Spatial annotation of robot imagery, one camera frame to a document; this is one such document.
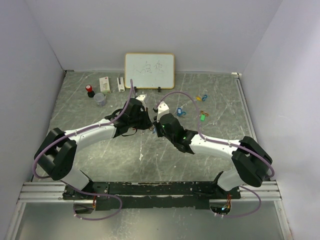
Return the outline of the green tag key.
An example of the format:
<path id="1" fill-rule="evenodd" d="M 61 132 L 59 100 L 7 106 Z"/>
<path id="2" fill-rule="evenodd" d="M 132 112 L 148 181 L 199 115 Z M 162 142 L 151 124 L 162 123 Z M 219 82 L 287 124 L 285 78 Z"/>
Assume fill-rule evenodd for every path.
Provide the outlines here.
<path id="1" fill-rule="evenodd" d="M 206 115 L 205 114 L 202 114 L 201 116 L 200 116 L 200 120 L 202 121 L 202 122 L 204 122 L 205 121 L 205 119 L 206 119 Z"/>

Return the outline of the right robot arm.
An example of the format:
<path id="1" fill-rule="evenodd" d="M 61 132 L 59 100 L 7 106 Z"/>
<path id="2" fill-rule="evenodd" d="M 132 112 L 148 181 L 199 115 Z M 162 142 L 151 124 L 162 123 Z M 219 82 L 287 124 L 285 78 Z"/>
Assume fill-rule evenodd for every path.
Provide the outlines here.
<path id="1" fill-rule="evenodd" d="M 180 152 L 232 161 L 234 167 L 220 172 L 214 179 L 212 193 L 216 198 L 223 199 L 230 190 L 244 184 L 258 188 L 267 178 L 272 159 L 253 138 L 226 140 L 201 136 L 197 131 L 183 128 L 171 113 L 153 119 L 157 136 L 168 139 Z"/>

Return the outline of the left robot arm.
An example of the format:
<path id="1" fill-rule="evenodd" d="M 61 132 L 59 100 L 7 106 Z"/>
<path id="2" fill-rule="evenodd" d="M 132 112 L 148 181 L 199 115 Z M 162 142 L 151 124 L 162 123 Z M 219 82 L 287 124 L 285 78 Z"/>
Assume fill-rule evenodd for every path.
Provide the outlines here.
<path id="1" fill-rule="evenodd" d="M 102 120 L 74 130 L 51 130 L 34 156 L 54 181 L 62 181 L 75 188 L 81 199 L 89 199 L 94 192 L 93 181 L 74 166 L 77 152 L 103 140 L 128 136 L 128 130 L 147 130 L 152 126 L 146 106 L 146 95 L 130 98 L 124 109 L 118 109 Z"/>

